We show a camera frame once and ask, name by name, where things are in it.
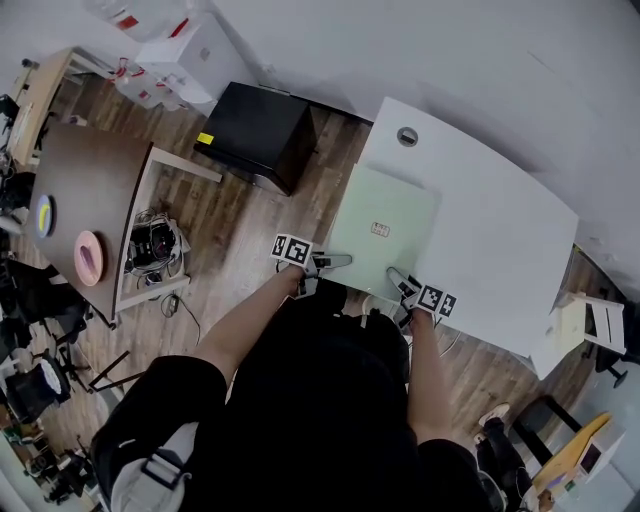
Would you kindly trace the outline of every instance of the brown table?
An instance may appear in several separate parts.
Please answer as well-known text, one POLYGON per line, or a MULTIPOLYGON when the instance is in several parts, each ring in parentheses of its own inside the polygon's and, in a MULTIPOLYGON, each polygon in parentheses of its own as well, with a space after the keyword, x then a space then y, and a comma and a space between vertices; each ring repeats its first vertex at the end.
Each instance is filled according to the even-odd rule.
POLYGON ((44 257, 107 319, 115 313, 189 283, 174 276, 154 286, 125 293, 124 263, 135 215, 146 209, 162 165, 219 182, 209 169, 153 147, 149 141, 93 128, 55 124, 45 142, 31 197, 27 233, 44 257), (40 196, 52 199, 51 232, 36 232, 40 196), (102 245, 105 266, 95 286, 80 281, 74 264, 75 242, 92 231, 102 245))

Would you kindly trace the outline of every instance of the light green board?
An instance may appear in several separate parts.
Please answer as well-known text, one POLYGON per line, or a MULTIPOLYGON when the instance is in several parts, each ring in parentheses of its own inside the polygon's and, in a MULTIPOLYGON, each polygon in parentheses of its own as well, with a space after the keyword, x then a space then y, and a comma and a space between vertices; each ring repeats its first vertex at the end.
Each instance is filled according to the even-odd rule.
POLYGON ((400 294, 387 279, 395 267, 405 275, 426 249, 439 194, 356 165, 333 223, 326 252, 350 254, 351 265, 323 277, 394 302, 400 294), (388 236, 373 233, 374 223, 388 236))

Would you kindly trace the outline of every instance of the person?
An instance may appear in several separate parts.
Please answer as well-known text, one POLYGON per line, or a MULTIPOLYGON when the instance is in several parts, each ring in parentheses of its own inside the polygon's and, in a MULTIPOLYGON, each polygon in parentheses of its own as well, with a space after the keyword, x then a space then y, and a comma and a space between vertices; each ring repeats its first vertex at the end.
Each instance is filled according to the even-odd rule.
POLYGON ((504 492, 506 512, 550 512, 552 494, 545 490, 537 495, 522 457, 504 433, 509 409, 509 404, 500 404, 478 421, 482 427, 475 437, 478 466, 504 492))
POLYGON ((302 277, 295 266, 275 274, 191 356, 155 359, 125 395, 91 449, 113 512, 271 503, 491 510, 474 457, 452 441, 431 316, 413 312, 409 376, 391 319, 341 315, 346 289, 324 280, 294 300, 302 277), (160 478, 158 469, 148 492, 148 481, 137 485, 154 464, 179 471, 160 478), (163 488, 173 494, 157 497, 163 488), (156 501, 135 508, 143 499, 156 501))

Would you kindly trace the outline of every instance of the yellow sticker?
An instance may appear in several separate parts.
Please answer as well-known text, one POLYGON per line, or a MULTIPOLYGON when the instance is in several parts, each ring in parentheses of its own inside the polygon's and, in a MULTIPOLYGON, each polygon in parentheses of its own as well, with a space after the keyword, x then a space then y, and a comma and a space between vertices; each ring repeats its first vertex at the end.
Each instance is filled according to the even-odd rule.
POLYGON ((205 144, 211 144, 213 142, 213 135, 201 133, 198 135, 198 142, 204 142, 205 144))

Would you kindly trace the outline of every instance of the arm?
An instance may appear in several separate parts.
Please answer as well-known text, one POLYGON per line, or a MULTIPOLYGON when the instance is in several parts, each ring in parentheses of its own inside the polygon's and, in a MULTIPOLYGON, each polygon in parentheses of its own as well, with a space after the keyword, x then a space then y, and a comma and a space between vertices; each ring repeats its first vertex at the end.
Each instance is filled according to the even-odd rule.
POLYGON ((431 315, 413 310, 413 353, 407 421, 418 444, 451 439, 451 410, 431 315))
POLYGON ((211 328, 193 357, 204 359, 218 368, 229 387, 233 374, 282 301, 296 294, 303 275, 304 271, 294 265, 274 275, 211 328))

